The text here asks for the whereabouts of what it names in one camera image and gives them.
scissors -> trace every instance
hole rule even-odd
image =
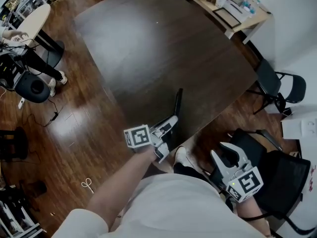
[[[90,188],[90,185],[91,185],[91,179],[90,178],[86,178],[86,181],[85,182],[82,182],[81,185],[84,187],[84,188],[89,188],[91,193],[94,194],[94,191],[93,189]]]

person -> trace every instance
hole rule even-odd
[[[53,238],[263,238],[270,237],[265,219],[245,222],[240,217],[261,215],[253,197],[237,204],[237,215],[197,172],[179,147],[172,174],[151,176],[153,147],[131,159],[106,180],[86,209],[75,209]],[[111,230],[118,215],[121,223]]]
[[[63,71],[55,70],[49,64],[40,58],[33,49],[28,49],[23,42],[12,41],[13,37],[19,37],[23,39],[23,36],[28,37],[28,34],[18,30],[8,30],[6,27],[0,26],[0,43],[4,50],[12,51],[18,56],[22,56],[22,61],[25,62],[26,66],[29,66],[39,72],[42,72],[52,79],[49,82],[50,96],[55,95],[56,81],[61,82],[63,85],[67,83],[68,79]]]

shoe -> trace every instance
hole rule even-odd
[[[55,87],[56,87],[56,80],[55,78],[52,78],[49,82],[49,88],[50,88],[50,96],[55,96]]]
[[[187,151],[186,151],[186,148],[184,146],[178,147],[178,149],[176,151],[173,170],[174,170],[174,166],[176,163],[181,163],[185,167],[194,168],[194,166],[190,163],[190,161],[187,157]]]
[[[59,70],[59,73],[60,73],[61,76],[62,76],[62,79],[60,80],[60,82],[61,82],[63,85],[66,84],[67,81],[68,81],[68,79],[67,79],[67,77],[65,76],[65,73],[64,73],[63,71],[61,71],[61,70]]]

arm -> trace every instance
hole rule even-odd
[[[29,37],[27,33],[22,32],[22,31],[18,31],[18,30],[4,30],[2,33],[2,37],[6,38],[8,40],[10,40],[12,37],[17,36],[17,35],[21,39],[23,39],[23,35],[26,35],[27,37]]]
[[[87,210],[101,216],[110,229],[116,216],[128,203],[133,191],[156,158],[152,146],[143,153],[134,154],[121,169],[101,185],[90,199]]]
[[[252,218],[262,215],[262,212],[259,209],[254,197],[250,197],[247,200],[237,204],[237,213],[240,218]],[[264,218],[250,221],[248,223],[266,237],[270,237],[271,231],[269,229],[269,225]]]

floor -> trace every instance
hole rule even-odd
[[[52,5],[44,30],[65,43],[66,51],[58,69],[66,72],[68,83],[58,85],[56,96],[51,98],[60,112],[51,125],[43,128],[29,115],[34,114],[38,123],[46,124],[54,116],[52,103],[26,102],[24,109],[19,110],[20,98],[16,94],[7,92],[0,99],[1,128],[24,128],[30,148],[25,161],[31,162],[2,163],[1,167],[11,184],[17,184],[19,180],[45,182],[47,193],[32,200],[32,205],[39,208],[34,216],[48,237],[72,209],[86,206],[91,192],[81,186],[85,178],[91,178],[91,187],[96,190],[130,157],[122,137],[124,117],[102,87],[101,74],[73,27],[76,15],[100,1],[60,0]],[[256,67],[256,56],[242,45],[239,37],[234,36],[232,42]],[[260,101],[253,95],[243,94],[185,145],[191,145],[200,162],[206,164],[210,162],[210,150],[220,140],[227,140],[228,131],[239,127],[248,130],[266,128],[286,153],[296,150],[294,141],[282,139],[280,115],[268,115],[264,111],[256,116],[252,114]]]

